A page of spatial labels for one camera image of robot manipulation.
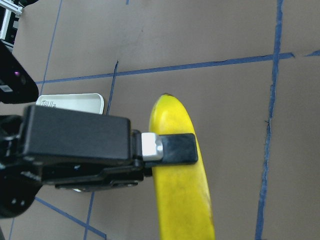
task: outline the blue tape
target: blue tape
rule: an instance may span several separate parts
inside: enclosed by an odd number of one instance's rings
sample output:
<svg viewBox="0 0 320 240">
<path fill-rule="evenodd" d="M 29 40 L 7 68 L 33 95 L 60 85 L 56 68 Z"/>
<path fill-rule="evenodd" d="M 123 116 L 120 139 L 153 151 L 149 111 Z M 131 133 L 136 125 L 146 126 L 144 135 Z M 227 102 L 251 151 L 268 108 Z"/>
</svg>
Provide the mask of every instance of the blue tape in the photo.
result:
<svg viewBox="0 0 320 240">
<path fill-rule="evenodd" d="M 269 118 L 266 128 L 266 140 L 264 146 L 264 162 L 262 183 L 259 193 L 258 211 L 255 226 L 255 240 L 261 240 L 264 229 L 264 213 L 266 206 L 266 198 L 268 192 L 268 172 L 269 172 L 269 156 L 270 156 L 270 141 L 272 137 L 272 118 L 274 116 L 274 109 L 276 103 L 276 87 L 279 73 L 279 59 L 281 48 L 281 36 L 282 36 L 282 19 L 283 19 L 283 6 L 284 0 L 277 0 L 276 11 L 276 26 L 274 37 L 274 50 L 273 50 L 273 67 L 272 67 L 272 85 L 270 87 L 270 102 L 269 102 Z"/>
<path fill-rule="evenodd" d="M 90 224 L 90 217 L 91 217 L 91 211 L 92 211 L 92 205 L 94 203 L 94 198 L 95 198 L 95 192 L 91 193 L 91 197 L 90 197 L 90 204 L 89 204 L 89 210 L 88 210 L 88 215 L 86 217 L 86 228 L 84 230 L 84 236 L 83 236 L 83 240 L 87 240 L 87 235 L 88 235 L 88 226 Z"/>
<path fill-rule="evenodd" d="M 111 84 L 110 95 L 109 95 L 109 100 L 108 100 L 108 107 L 106 108 L 106 114 L 107 115 L 109 115 L 110 107 L 111 107 L 111 101 L 112 101 L 112 97 L 114 95 L 116 76 L 118 75 L 117 74 L 118 64 L 119 64 L 119 61 L 116 61 L 116 64 L 115 64 L 115 67 L 114 67 L 114 71 L 113 71 L 112 84 Z"/>
<path fill-rule="evenodd" d="M 291 52 L 281 53 L 279 56 L 280 59 L 290 59 L 294 57 L 295 56 Z M 199 62 L 199 63 L 184 64 L 184 65 L 163 66 L 163 67 L 147 68 L 147 69 L 140 69 L 140 70 L 123 71 L 123 72 L 117 72 L 116 75 L 127 76 L 127 75 L 136 75 L 136 74 L 149 74 L 149 73 L 184 70 L 184 69 L 197 69 L 197 68 L 217 67 L 217 66 L 223 66 L 223 65 L 255 63 L 255 62 L 263 62 L 263 61 L 271 61 L 271 60 L 273 60 L 273 54 L 265 55 L 265 56 L 250 56 L 250 57 L 243 57 L 243 58 L 234 58 L 234 59 L 229 59 L 225 61 L 208 61 L 208 62 Z M 52 79 L 52 80 L 46 80 L 45 83 L 49 84 L 49 83 L 61 83 L 61 82 L 78 81 L 78 80 L 111 78 L 113 76 L 114 76 L 113 73 L 106 73 L 106 74 L 98 74 L 98 75 Z"/>
<path fill-rule="evenodd" d="M 320 56 L 320 50 L 314 51 L 314 52 L 306 55 L 305 57 L 313 57 L 313 56 Z"/>
<path fill-rule="evenodd" d="M 52 46 L 53 46 L 53 43 L 54 43 L 54 40 L 55 40 L 55 34 L 56 34 L 57 24 L 58 24 L 58 20 L 59 20 L 59 16 L 60 16 L 60 10 L 61 10 L 61 6 L 62 6 L 62 1 L 63 1 L 63 0 L 60 0 L 60 4 L 59 4 L 59 8 L 58 8 L 58 14 L 57 14 L 57 16 L 56 16 L 56 20 L 55 20 L 55 24 L 54 24 L 54 29 L 53 29 L 52 39 L 51 39 L 51 43 L 50 43 L 48 58 L 47 58 L 47 60 L 46 60 L 46 66 L 45 66 L 45 71 L 44 71 L 44 76 L 43 76 L 43 81 L 42 81 L 42 86 L 41 86 L 40 95 L 42 95 L 42 92 L 43 92 L 43 90 L 44 90 L 44 85 L 45 85 L 45 81 L 46 81 L 46 76 L 47 76 L 47 71 L 48 71 L 49 60 L 50 60 L 50 56 L 51 56 Z"/>
<path fill-rule="evenodd" d="M 38 201 L 39 203 L 45 205 L 46 207 L 56 211 L 57 213 L 61 214 L 62 216 L 66 217 L 67 219 L 79 224 L 80 226 L 84 227 L 84 228 L 88 228 L 89 231 L 97 234 L 98 236 L 104 238 L 104 239 L 107 239 L 107 235 L 105 233 L 103 233 L 102 231 L 99 231 L 98 229 L 90 226 L 89 224 L 86 224 L 85 222 L 75 218 L 74 216 L 71 216 L 70 214 L 66 213 L 65 211 L 62 211 L 61 209 L 57 208 L 56 206 L 53 206 L 52 204 L 42 200 L 41 198 L 39 197 L 35 197 L 34 198 L 36 201 Z"/>
<path fill-rule="evenodd" d="M 8 238 L 8 240 L 11 240 L 12 231 L 13 231 L 13 229 L 14 229 L 14 224 L 15 224 L 15 218 L 12 219 L 12 223 L 11 223 L 11 228 L 10 228 L 10 233 L 9 233 L 9 238 Z"/>
</svg>

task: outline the white container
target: white container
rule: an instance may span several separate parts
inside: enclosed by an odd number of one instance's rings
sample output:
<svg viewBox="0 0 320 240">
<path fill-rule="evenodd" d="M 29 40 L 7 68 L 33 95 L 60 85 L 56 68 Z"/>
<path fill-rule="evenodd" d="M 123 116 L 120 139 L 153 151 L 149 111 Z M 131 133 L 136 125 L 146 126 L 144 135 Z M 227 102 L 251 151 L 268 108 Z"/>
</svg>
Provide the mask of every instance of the white container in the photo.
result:
<svg viewBox="0 0 320 240">
<path fill-rule="evenodd" d="M 98 93 L 82 93 L 41 95 L 35 104 L 51 108 L 102 114 L 105 102 L 103 97 Z"/>
</svg>

